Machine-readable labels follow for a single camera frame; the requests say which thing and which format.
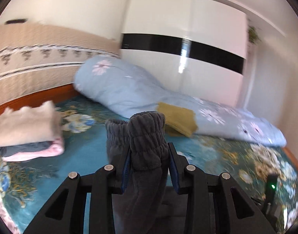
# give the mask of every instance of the silver screw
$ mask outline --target silver screw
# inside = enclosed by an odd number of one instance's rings
[[[68,175],[68,177],[70,179],[75,179],[77,177],[77,172],[70,172],[69,175]]]
[[[222,177],[223,177],[224,179],[230,179],[230,174],[229,174],[229,173],[223,173],[223,174],[222,174]]]
[[[195,166],[194,165],[191,165],[191,164],[190,165],[187,165],[186,168],[187,168],[187,170],[189,170],[191,172],[195,170]]]
[[[105,166],[105,170],[106,170],[106,171],[112,171],[113,168],[114,168],[114,166],[113,166],[112,164],[107,164],[107,165]]]

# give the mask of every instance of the wooden bed frame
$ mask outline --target wooden bed frame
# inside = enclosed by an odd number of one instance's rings
[[[79,95],[79,93],[73,88],[72,84],[55,87],[49,90],[44,90],[24,97],[20,97],[1,105],[0,115],[4,112],[6,107],[10,107],[14,110],[19,110],[23,106],[38,107],[42,103],[48,100],[52,100],[56,104],[56,103],[68,100],[77,95]],[[294,164],[294,166],[298,170],[298,160],[296,159],[296,157],[292,154],[292,152],[287,147],[284,147],[283,150],[284,150],[284,153],[286,153],[287,157],[290,159],[290,161]]]

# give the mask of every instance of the teal floral bed sheet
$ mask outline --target teal floral bed sheet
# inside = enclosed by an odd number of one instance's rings
[[[124,119],[83,96],[58,104],[57,110],[63,117],[64,154],[7,164],[0,158],[0,197],[21,232],[69,172],[86,175],[107,164],[105,120]],[[206,173],[230,173],[251,197],[263,199],[267,175],[278,173],[275,200],[282,204],[278,233],[284,233],[298,216],[298,171],[281,148],[200,135],[165,138]],[[88,214],[87,207],[84,233],[88,233]]]

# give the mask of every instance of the mustard folded garment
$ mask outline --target mustard folded garment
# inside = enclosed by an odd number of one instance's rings
[[[195,113],[192,110],[159,102],[157,111],[164,114],[165,132],[169,135],[176,136],[180,133],[191,137],[198,129],[195,123]]]
[[[18,111],[6,108],[0,115],[0,147],[54,141],[61,136],[60,122],[52,101]]]

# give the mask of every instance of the pink folded garment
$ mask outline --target pink folded garment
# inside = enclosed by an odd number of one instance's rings
[[[5,162],[21,162],[28,161],[31,159],[39,158],[39,157],[54,157],[59,156],[64,152],[64,143],[63,138],[57,138],[53,141],[52,145],[45,150],[36,151],[36,152],[19,152],[12,156],[3,158]]]

